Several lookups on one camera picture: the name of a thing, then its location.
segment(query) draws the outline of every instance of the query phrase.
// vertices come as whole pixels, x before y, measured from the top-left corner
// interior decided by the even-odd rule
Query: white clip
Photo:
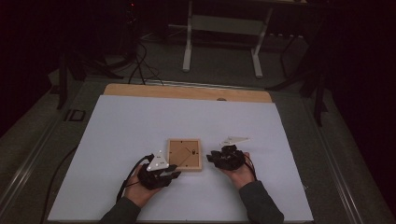
[[[232,146],[235,145],[237,143],[241,143],[241,142],[245,142],[250,140],[249,138],[246,137],[228,137],[227,139],[225,139],[220,146],[221,147],[225,147],[225,146]]]
[[[151,163],[148,165],[147,171],[156,171],[166,169],[169,167],[169,163],[163,157],[163,152],[160,150],[157,155],[154,156]]]

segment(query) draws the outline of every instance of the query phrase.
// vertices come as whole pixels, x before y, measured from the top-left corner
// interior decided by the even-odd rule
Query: wooden board
[[[104,95],[272,103],[271,96],[266,91],[242,91],[196,87],[109,84],[105,89]]]
[[[178,171],[201,171],[202,155],[199,139],[169,139],[168,162]]]

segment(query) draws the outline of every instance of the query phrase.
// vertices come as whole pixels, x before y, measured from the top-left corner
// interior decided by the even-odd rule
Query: metal frame
[[[151,85],[161,85],[159,81],[150,80],[148,82]],[[171,82],[171,81],[164,81],[167,86],[181,86],[181,87],[199,87],[199,88],[212,88],[212,89],[235,89],[235,90],[252,90],[252,91],[263,91],[263,89],[259,88],[244,88],[244,87],[235,87],[235,86],[222,86],[222,85],[210,85],[210,84],[197,84],[197,83],[185,83],[185,82]],[[0,223],[4,221],[7,211],[10,209],[12,204],[14,204],[15,200],[19,196],[24,184],[30,177],[30,174],[35,169],[36,163],[39,159],[40,153],[42,152],[44,146],[46,145],[47,141],[50,138],[52,131],[56,128],[58,122],[62,120],[64,115],[66,114],[67,108],[70,106],[72,99],[69,99],[66,102],[66,105],[62,111],[59,112],[56,116],[54,116],[52,122],[48,125],[46,130],[43,132],[40,139],[37,141],[35,147],[32,149],[32,152],[26,158],[24,163],[21,165],[19,170],[16,172],[12,181],[9,183],[5,192],[1,195],[0,198]],[[330,172],[332,178],[334,180],[334,184],[338,190],[342,203],[346,209],[347,216],[349,221],[353,224],[357,223],[364,223],[361,218],[361,213],[358,210],[357,205],[351,195],[349,186],[340,170],[338,162],[332,153],[332,148],[329,145],[326,137],[324,136],[323,132],[320,128],[316,125],[316,121],[312,114],[309,112],[310,107],[308,105],[307,100],[304,101],[304,107],[306,112],[311,120],[311,123],[315,130],[318,133],[319,139],[324,146],[326,152],[326,159],[329,164]]]
[[[262,78],[262,67],[260,65],[259,52],[262,47],[262,41],[268,27],[269,20],[273,9],[270,7],[267,11],[265,21],[251,21],[229,19],[221,17],[208,17],[192,14],[192,0],[189,1],[189,16],[187,18],[187,44],[184,52],[183,71],[189,72],[191,65],[191,33],[194,30],[205,30],[223,33],[233,33],[241,35],[257,35],[259,40],[256,46],[251,49],[251,58],[254,66],[254,73],[257,78]]]

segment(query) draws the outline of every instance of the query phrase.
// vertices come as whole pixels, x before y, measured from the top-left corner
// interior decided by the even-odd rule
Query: white desk
[[[166,150],[168,138],[200,138],[203,157],[227,136],[251,140],[257,175],[286,221],[313,220],[274,104],[131,96],[101,96],[66,174],[49,220],[98,220],[142,157]],[[183,173],[155,195],[138,220],[247,221],[227,176],[204,158],[203,171]]]

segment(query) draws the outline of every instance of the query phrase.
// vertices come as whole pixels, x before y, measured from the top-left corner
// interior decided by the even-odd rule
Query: white table leg
[[[183,61],[183,72],[190,71],[191,63],[191,33],[192,33],[192,1],[189,1],[189,17],[187,18],[187,44],[186,50],[184,51],[184,61]]]
[[[260,66],[260,59],[259,59],[259,52],[260,48],[262,47],[262,41],[265,37],[265,32],[267,31],[268,22],[270,21],[273,9],[270,7],[267,11],[267,16],[265,18],[265,22],[262,25],[262,30],[259,34],[259,41],[254,49],[251,50],[251,58],[253,60],[254,66],[254,73],[256,74],[257,78],[262,78],[262,67]]]

